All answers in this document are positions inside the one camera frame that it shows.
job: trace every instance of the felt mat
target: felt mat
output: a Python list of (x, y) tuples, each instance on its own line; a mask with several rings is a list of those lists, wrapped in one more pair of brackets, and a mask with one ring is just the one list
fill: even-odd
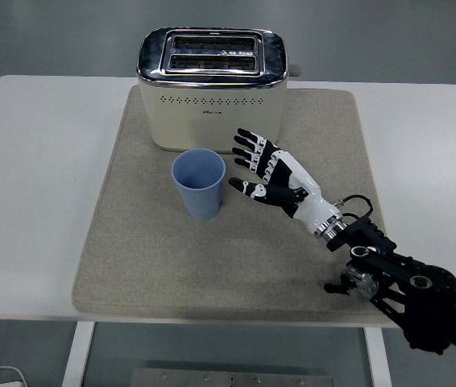
[[(336, 202), (364, 194), (383, 229), (353, 94), (288, 89), (276, 145), (289, 151)], [(189, 216), (171, 179), (177, 156), (151, 140), (138, 86), (126, 108), (73, 287), (73, 305), (140, 318), (381, 323), (371, 304), (327, 294), (349, 260), (280, 208), (225, 182), (218, 214)], [(226, 181), (260, 181), (223, 155)], [(354, 202), (343, 212), (364, 214)]]

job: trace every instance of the robotic hand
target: robotic hand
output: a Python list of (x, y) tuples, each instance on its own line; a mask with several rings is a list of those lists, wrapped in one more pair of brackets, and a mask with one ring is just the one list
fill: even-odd
[[(257, 202), (281, 206), (291, 217), (301, 220), (316, 237), (335, 251), (350, 247), (350, 261), (341, 271), (340, 284), (326, 284), (327, 293), (350, 295), (370, 302), (404, 330), (412, 348), (442, 354), (456, 345), (456, 278), (443, 268), (430, 266), (394, 252), (396, 244), (369, 219), (373, 207), (362, 195), (352, 198), (367, 202), (370, 210), (346, 225), (338, 208), (321, 195), (319, 185), (288, 152), (268, 139), (244, 129), (234, 137), (249, 149), (233, 148), (241, 156), (235, 163), (256, 173), (266, 185), (232, 177), (229, 183)], [(404, 306), (396, 310), (388, 303)]]
[(234, 154), (243, 157), (235, 159), (235, 164), (248, 168), (267, 184), (232, 177), (230, 185), (257, 202), (282, 207), (291, 218), (301, 220), (311, 234), (330, 240), (342, 228), (342, 215), (322, 197), (315, 180), (288, 152), (268, 139), (244, 129), (238, 129), (238, 134), (235, 141), (249, 151), (233, 148)]

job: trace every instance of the cream toaster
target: cream toaster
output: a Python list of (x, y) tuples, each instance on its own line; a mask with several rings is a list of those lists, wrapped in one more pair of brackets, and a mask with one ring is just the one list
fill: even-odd
[(142, 42), (137, 74), (151, 137), (164, 149), (231, 152), (239, 127), (278, 137), (288, 58), (271, 31), (161, 28)]

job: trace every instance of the plastic cup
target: plastic cup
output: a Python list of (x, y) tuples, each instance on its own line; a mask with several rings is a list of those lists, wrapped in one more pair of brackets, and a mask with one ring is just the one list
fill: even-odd
[(174, 160), (172, 179), (194, 218), (210, 219), (218, 212), (225, 173), (225, 161), (210, 149), (190, 149)]

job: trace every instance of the black cable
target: black cable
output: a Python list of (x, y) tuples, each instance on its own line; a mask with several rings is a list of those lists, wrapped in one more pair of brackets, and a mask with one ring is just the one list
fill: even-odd
[(362, 199), (362, 200), (364, 200), (367, 203), (367, 205), (370, 207), (369, 211), (366, 214), (364, 214), (364, 216), (368, 217), (368, 216), (371, 215), (371, 213), (373, 212), (373, 205), (371, 204), (371, 200), (370, 199), (366, 198), (364, 195), (355, 194), (355, 195), (350, 195), (347, 198), (342, 199), (342, 202), (346, 203), (346, 202), (348, 202), (351, 199)]
[(359, 220), (359, 217), (356, 215), (356, 214), (352, 214), (351, 212), (345, 212), (344, 214), (342, 214), (343, 217), (345, 216), (349, 216), (353, 219), (356, 219), (356, 220)]

